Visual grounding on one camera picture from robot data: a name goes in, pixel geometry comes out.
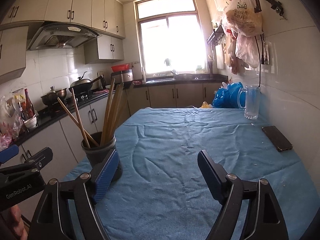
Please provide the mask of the wooden chopstick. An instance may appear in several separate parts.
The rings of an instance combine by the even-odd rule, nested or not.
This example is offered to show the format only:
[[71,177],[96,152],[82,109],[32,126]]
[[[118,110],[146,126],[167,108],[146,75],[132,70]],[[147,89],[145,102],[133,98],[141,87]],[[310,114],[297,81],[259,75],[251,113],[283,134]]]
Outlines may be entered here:
[[[77,126],[78,129],[80,129],[77,118],[75,118],[72,113],[69,111],[69,109],[65,106],[65,104],[60,100],[57,99],[63,110],[67,113],[67,115],[71,118],[71,120],[74,122],[74,124]],[[99,146],[99,144],[93,139],[93,137],[85,130],[88,142],[92,142],[94,146]]]
[[111,86],[110,86],[110,89],[109,89],[107,105],[106,105],[106,109],[105,109],[104,125],[103,125],[103,131],[102,131],[102,134],[101,134],[100,146],[103,146],[104,143],[105,143],[105,135],[106,135],[106,130],[107,130],[108,115],[109,115],[109,112],[110,112],[110,104],[112,103],[112,93],[113,93],[113,90],[114,90],[114,84],[115,84],[115,79],[113,77],[111,79]]
[[110,114],[109,114],[108,123],[107,123],[107,134],[106,134],[107,142],[109,142],[112,139],[113,126],[117,117],[117,111],[120,104],[120,98],[123,92],[123,87],[124,87],[123,83],[117,86],[116,93],[112,100],[112,105],[111,105]]
[[77,105],[77,102],[76,102],[74,89],[71,89],[71,93],[72,93],[72,98],[73,98],[74,109],[75,109],[77,121],[78,121],[78,124],[79,124],[79,127],[80,127],[80,131],[81,131],[83,140],[84,140],[84,142],[85,142],[86,147],[87,147],[87,148],[90,148],[90,145],[89,145],[89,142],[88,142],[88,139],[87,139],[87,135],[86,135],[84,126],[83,126],[83,124],[82,124],[82,120],[81,120],[81,116],[80,116],[80,113],[79,113],[78,105]]
[[122,116],[122,113],[123,113],[123,111],[125,109],[125,106],[127,104],[128,97],[129,97],[130,93],[132,92],[133,88],[134,88],[134,83],[132,82],[131,85],[129,86],[129,88],[126,89],[124,102],[122,102],[122,100],[120,101],[121,104],[120,104],[120,107],[119,107],[119,111],[117,112],[116,120],[115,120],[114,126],[113,126],[113,130],[114,131],[118,127],[119,120],[120,120],[120,118]]

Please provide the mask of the black utensil holder cup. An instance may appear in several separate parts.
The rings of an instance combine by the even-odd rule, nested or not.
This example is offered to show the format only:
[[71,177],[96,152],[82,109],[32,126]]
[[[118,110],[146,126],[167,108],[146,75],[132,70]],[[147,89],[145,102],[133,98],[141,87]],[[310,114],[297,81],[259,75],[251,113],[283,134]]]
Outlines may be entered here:
[[[101,142],[101,136],[102,132],[93,133],[91,137],[95,140],[95,142],[100,143]],[[91,166],[95,166],[96,164],[102,162],[106,156],[109,157],[109,152],[111,150],[116,150],[116,137],[113,136],[113,138],[104,146],[96,146],[88,139],[89,142],[89,148],[86,146],[85,141],[82,140],[81,147],[84,150]],[[123,168],[121,165],[120,157],[118,161],[118,167],[116,169],[116,172],[112,178],[112,182],[117,181],[123,174]]]

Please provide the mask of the lower kitchen cabinets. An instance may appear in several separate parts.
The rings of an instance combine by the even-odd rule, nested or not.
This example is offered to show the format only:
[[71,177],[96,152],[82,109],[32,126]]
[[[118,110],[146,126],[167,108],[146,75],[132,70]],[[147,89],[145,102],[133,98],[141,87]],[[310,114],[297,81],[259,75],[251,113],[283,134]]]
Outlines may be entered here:
[[[124,91],[122,103],[125,109],[119,119],[122,124],[138,110],[151,108],[184,108],[200,107],[205,101],[212,103],[215,91],[220,87],[213,82],[188,82],[174,85],[160,85],[135,88],[132,92]],[[80,116],[84,128],[89,133],[100,132],[103,129],[107,97],[87,104],[80,109]],[[45,181],[51,178],[64,178],[82,159],[85,152],[80,146],[81,132],[71,118],[63,115],[61,119],[53,121],[43,130],[26,136],[19,145],[19,153],[7,161],[3,166],[21,164],[27,156],[27,151],[35,154],[44,147],[53,151],[52,161],[41,171]]]

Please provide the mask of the red sauce bottle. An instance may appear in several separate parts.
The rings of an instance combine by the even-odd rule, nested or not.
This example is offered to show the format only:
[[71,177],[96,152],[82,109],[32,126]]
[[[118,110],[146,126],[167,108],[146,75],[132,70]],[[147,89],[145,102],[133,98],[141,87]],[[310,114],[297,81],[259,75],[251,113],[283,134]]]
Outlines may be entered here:
[[29,98],[28,89],[25,88],[24,92],[25,92],[25,105],[26,105],[27,115],[28,115],[28,118],[31,119],[35,115],[34,107],[33,107],[33,104],[31,102],[30,98]]

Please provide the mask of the steel pot with lid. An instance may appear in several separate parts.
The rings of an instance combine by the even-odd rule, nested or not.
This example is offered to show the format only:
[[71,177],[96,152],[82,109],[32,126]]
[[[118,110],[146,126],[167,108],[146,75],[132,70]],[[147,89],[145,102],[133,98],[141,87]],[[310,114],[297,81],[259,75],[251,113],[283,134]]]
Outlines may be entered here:
[[47,94],[41,96],[41,100],[44,105],[51,106],[51,105],[55,104],[56,102],[58,102],[57,99],[60,99],[61,101],[64,102],[66,96],[67,96],[67,89],[66,88],[55,89],[55,87],[52,86],[50,88],[50,91]]

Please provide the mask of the black smartphone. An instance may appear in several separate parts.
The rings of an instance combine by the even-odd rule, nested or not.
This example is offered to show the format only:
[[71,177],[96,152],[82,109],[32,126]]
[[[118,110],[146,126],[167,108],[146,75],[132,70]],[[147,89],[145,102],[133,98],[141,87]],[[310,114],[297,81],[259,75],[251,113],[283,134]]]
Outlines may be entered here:
[[262,127],[262,131],[268,137],[268,139],[272,142],[278,152],[283,152],[287,150],[293,149],[293,145],[289,140],[281,133],[276,126],[264,126]]

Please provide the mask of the black wok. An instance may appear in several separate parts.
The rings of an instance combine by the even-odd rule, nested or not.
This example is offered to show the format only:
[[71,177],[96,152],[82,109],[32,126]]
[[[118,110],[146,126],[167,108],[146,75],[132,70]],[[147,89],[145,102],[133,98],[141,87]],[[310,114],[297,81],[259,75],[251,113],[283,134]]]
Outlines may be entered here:
[[96,77],[93,80],[90,79],[84,79],[84,77],[78,77],[78,80],[74,81],[73,83],[71,83],[70,87],[69,87],[69,91],[70,92],[74,92],[74,94],[81,94],[81,93],[85,93],[89,90],[91,90],[93,83],[97,82],[98,80],[103,79],[104,76],[100,75],[98,77]]

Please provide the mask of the blue towel table cloth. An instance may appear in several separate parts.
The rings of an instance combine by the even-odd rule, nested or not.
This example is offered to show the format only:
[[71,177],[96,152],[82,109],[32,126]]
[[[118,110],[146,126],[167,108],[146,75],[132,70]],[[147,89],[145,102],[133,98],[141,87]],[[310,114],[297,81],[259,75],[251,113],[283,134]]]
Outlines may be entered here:
[[279,153],[262,127],[239,109],[153,109],[136,112],[116,129],[123,167],[97,212],[111,239],[205,239],[221,209],[197,164],[213,161],[243,180],[267,179],[290,239],[312,222],[319,195],[294,151]]

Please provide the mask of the range hood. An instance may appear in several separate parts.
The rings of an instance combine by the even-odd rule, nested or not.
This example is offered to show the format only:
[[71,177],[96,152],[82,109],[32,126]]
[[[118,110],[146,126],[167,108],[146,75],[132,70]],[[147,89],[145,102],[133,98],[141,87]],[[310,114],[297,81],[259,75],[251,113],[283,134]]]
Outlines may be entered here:
[[73,23],[50,23],[41,26],[27,46],[27,50],[77,48],[99,37],[89,27]]

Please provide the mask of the clear glass beer mug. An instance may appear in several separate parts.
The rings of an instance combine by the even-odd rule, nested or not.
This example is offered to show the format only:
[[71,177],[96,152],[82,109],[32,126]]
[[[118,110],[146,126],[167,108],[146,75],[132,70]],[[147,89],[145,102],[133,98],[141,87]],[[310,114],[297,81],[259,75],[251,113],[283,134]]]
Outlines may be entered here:
[[[244,106],[242,106],[240,102],[240,98],[243,93],[245,94]],[[237,104],[240,109],[244,110],[244,117],[250,120],[256,120],[258,118],[260,95],[261,91],[259,86],[246,86],[245,88],[239,88]]]

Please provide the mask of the blue plastic bag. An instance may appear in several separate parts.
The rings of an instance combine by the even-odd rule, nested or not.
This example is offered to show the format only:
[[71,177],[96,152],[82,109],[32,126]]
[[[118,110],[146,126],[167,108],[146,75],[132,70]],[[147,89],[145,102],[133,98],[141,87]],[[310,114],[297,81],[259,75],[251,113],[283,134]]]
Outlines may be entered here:
[[246,93],[241,82],[228,84],[221,87],[215,93],[213,100],[214,108],[244,108]]

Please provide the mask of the red basin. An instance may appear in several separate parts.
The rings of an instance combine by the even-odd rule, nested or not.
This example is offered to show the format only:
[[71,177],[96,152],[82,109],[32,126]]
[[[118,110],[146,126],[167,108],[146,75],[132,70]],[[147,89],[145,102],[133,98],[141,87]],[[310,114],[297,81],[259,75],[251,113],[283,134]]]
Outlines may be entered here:
[[112,66],[112,71],[113,72],[120,72],[120,71],[126,71],[129,69],[129,64],[120,64],[116,66]]

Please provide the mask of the pink plastic bag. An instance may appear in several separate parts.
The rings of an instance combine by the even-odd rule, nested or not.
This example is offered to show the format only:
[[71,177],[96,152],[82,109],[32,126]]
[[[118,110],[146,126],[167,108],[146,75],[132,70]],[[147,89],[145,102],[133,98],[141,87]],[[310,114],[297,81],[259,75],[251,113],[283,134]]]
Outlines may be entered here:
[[259,52],[254,37],[228,33],[225,36],[225,65],[234,75],[259,67]]

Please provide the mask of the yellow white plastic bag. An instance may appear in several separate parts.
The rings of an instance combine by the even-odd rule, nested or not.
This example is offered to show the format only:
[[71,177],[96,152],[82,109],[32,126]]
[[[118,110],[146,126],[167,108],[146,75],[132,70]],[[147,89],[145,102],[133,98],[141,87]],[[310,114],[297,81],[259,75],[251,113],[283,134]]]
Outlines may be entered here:
[[262,13],[255,12],[254,9],[254,0],[231,0],[222,15],[225,34],[234,32],[247,37],[262,34]]

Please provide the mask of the upper wall cabinets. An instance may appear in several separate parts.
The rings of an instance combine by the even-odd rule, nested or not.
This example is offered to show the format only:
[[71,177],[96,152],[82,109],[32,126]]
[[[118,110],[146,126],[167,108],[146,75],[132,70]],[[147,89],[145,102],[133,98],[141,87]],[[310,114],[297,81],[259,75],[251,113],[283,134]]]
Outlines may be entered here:
[[117,0],[14,0],[1,19],[1,83],[22,76],[29,42],[41,26],[56,22],[84,25],[99,34],[81,46],[111,39],[111,51],[100,51],[87,63],[124,59],[123,6]]

